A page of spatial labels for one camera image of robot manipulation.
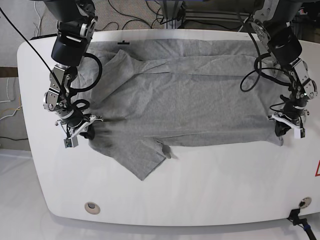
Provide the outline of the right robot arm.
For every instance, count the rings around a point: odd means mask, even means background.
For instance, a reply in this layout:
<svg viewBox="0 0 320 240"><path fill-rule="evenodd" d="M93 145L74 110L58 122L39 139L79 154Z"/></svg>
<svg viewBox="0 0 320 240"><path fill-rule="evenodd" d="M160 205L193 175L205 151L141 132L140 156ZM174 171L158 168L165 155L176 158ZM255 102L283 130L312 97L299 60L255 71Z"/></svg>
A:
<svg viewBox="0 0 320 240"><path fill-rule="evenodd" d="M91 90L102 76L101 61L87 52L98 20L94 2L46 0L44 4L57 20L57 37L51 52L51 58L56 65L50 73L50 87L45 94L43 107L60 117L59 124L66 128L65 141L68 146L72 143L72 137L76 135L93 140L95 118L89 113L84 113L90 107L90 103L84 99L72 101L72 98ZM90 58L97 63L97 77L87 87L73 88L71 84L76 79L77 68L84 58Z"/></svg>

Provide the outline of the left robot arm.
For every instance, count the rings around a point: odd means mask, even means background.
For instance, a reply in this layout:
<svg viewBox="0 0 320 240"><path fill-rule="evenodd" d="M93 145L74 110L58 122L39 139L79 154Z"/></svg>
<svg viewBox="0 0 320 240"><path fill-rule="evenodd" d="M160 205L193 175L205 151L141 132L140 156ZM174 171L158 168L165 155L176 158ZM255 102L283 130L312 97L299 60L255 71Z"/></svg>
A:
<svg viewBox="0 0 320 240"><path fill-rule="evenodd" d="M256 0L253 7L250 25L267 50L265 54L258 54L254 70L258 77L286 86L291 92L289 97L280 96L283 108L268 117L275 121L278 137L289 130L294 131L297 139L305 137L304 124L309 113L305 107L318 95L317 84L309 77L308 66L300 58L302 46L291 27L303 4L303 0ZM267 57L274 58L289 82L282 82L263 72L262 60Z"/></svg>

